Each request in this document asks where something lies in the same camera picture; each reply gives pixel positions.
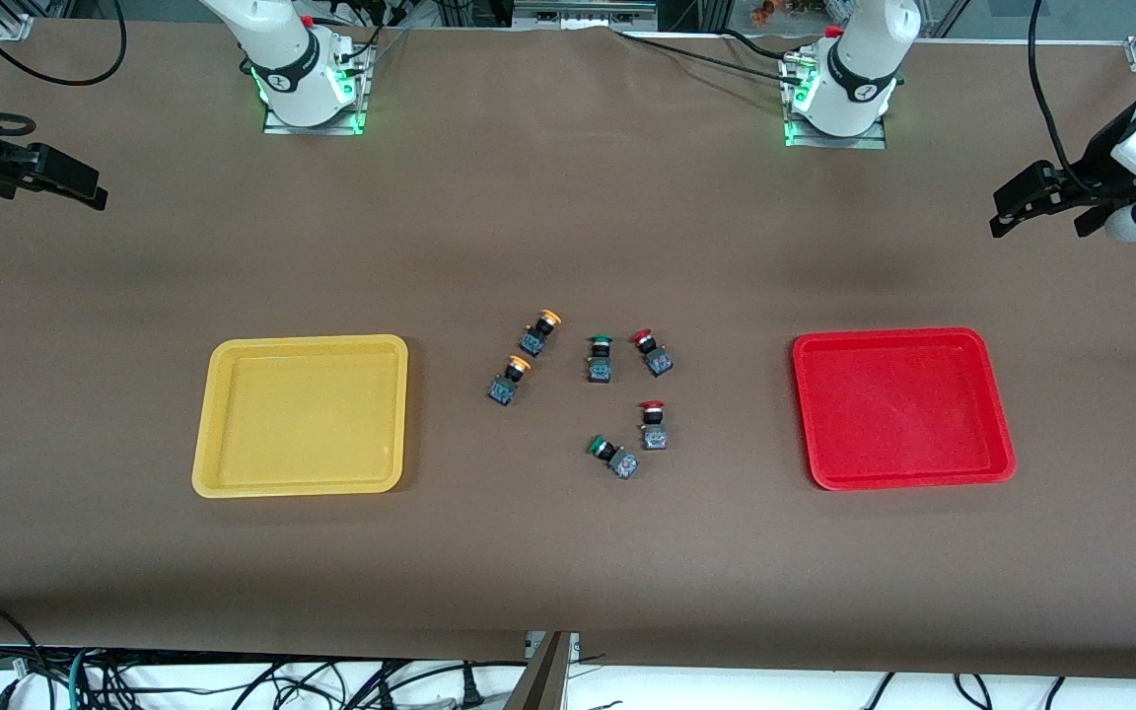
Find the yellow push button switch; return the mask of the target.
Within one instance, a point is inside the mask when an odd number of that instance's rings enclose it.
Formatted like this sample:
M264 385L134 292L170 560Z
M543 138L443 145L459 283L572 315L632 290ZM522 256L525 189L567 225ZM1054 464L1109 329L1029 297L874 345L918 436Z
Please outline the yellow push button switch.
M538 358L542 350L548 345L551 333L562 323L562 319L554 311L542 310L536 321L525 328L518 346L525 354Z
M487 398L502 407L513 403L520 382L531 371L531 364L520 356L511 354L504 370L496 374L487 390Z

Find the red plastic tray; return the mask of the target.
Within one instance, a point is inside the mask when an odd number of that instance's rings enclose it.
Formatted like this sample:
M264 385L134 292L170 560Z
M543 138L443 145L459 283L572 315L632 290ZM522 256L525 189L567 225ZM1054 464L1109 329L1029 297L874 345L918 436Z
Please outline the red plastic tray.
M1013 437L966 327L815 332L792 345L807 462L828 491L997 484Z

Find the yellow plastic tray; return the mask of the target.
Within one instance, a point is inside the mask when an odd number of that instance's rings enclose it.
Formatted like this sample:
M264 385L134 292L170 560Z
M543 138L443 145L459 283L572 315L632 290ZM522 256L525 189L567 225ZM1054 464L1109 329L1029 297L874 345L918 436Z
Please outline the yellow plastic tray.
M404 471L396 335L229 340L209 358L192 486L206 499L383 494Z

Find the grey metal box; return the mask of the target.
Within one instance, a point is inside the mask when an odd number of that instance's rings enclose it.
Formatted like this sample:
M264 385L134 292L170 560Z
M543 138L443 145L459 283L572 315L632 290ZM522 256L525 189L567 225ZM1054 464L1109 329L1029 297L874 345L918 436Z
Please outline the grey metal box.
M511 28L657 32L657 0L513 0Z

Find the brown table mat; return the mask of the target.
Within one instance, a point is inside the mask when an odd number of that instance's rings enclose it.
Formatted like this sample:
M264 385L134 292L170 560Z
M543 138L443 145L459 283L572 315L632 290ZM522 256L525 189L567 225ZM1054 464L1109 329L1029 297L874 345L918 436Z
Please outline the brown table mat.
M0 607L40 642L519 658L560 628L609 665L1136 675L1136 247L992 239L1049 154L1022 45L914 45L884 150L786 147L760 78L605 30L385 45L350 137L262 134L222 26L132 24L95 87L0 60L0 109L109 193L0 199ZM1014 476L819 488L794 341L924 326L987 342ZM216 346L356 333L409 346L396 488L198 496Z

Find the wooden table leg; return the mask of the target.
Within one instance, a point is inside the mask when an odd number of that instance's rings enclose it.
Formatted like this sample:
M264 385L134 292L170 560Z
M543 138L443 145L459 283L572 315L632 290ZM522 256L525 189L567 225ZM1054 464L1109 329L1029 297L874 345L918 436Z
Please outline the wooden table leg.
M569 666L580 658L576 632L542 632L502 710L563 710Z

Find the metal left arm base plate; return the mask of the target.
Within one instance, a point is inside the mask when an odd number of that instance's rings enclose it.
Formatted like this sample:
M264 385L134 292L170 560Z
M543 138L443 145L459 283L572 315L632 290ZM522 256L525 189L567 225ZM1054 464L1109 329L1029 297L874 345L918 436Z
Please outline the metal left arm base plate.
M887 148L887 127L879 116L875 118L870 130L857 136L833 136L817 130L802 112L797 112L797 99L805 99L809 89L817 83L815 44L801 45L783 55L779 62L779 76L797 78L797 85L785 85L782 89L784 137L786 147L808 147L822 149L884 150Z

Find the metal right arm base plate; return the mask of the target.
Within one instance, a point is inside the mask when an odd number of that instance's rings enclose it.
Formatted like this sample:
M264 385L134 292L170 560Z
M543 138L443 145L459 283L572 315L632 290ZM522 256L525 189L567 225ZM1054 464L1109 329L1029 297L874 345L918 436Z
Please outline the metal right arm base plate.
M370 43L354 45L351 37L343 35L339 36L335 45L341 52L335 55L335 68L329 70L327 80L329 92L339 95L339 105L333 101L335 112L328 122L310 126L289 124L279 116L279 112L272 108L272 98L267 95L264 82L252 75L257 84L258 98L264 105L264 134L316 136L357 136L364 134L378 47Z

